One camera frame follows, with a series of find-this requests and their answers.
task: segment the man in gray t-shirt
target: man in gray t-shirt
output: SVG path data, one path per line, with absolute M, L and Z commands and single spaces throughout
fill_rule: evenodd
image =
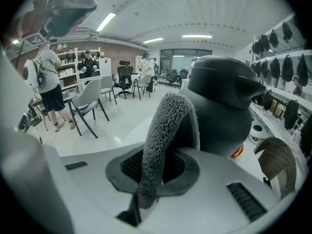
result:
M 61 65 L 60 59 L 50 50 L 50 44 L 48 43 L 44 43 L 39 49 L 38 58 L 41 60 L 40 67 L 45 73 L 45 83 L 43 83 L 41 87 L 38 87 L 38 91 L 41 95 L 44 108 L 54 124 L 54 131 L 57 132 L 64 126 L 64 121 L 58 123 L 55 111 L 58 111 L 60 115 L 69 122 L 69 127 L 73 129 L 75 125 L 72 117 L 65 110 L 62 89 L 59 84 L 57 68 Z

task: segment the gray t-shirt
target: gray t-shirt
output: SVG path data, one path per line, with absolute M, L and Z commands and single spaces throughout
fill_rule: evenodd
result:
M 41 60 L 41 67 L 44 68 L 43 71 L 45 73 L 45 86 L 43 88 L 38 87 L 39 94 L 42 94 L 55 89 L 56 86 L 59 85 L 59 76 L 54 63 L 60 61 L 60 59 L 50 49 L 42 50 L 39 54 L 39 59 Z

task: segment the white ceiling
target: white ceiling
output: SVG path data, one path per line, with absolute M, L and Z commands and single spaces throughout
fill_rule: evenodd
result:
M 163 37 L 149 46 L 181 47 L 201 39 L 182 34 L 212 34 L 207 46 L 239 51 L 275 26 L 292 10 L 284 0 L 95 0 L 98 8 L 81 25 L 95 32 L 110 13 L 117 13 L 99 37 L 142 45 L 144 40 Z

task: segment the gray fuzzy strap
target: gray fuzzy strap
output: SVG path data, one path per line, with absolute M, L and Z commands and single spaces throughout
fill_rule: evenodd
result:
M 157 108 L 144 145 L 141 182 L 138 185 L 140 208 L 150 208 L 156 199 L 167 149 L 181 146 L 199 150 L 195 107 L 186 96 L 168 93 Z

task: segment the sneaker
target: sneaker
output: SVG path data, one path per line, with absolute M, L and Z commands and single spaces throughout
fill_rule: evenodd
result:
M 59 122 L 57 126 L 54 126 L 54 131 L 58 132 L 62 126 L 64 126 L 64 121 Z
M 72 123 L 69 123 L 69 128 L 70 129 L 73 129 L 75 127 L 75 124 L 74 124 L 74 122 L 72 122 Z

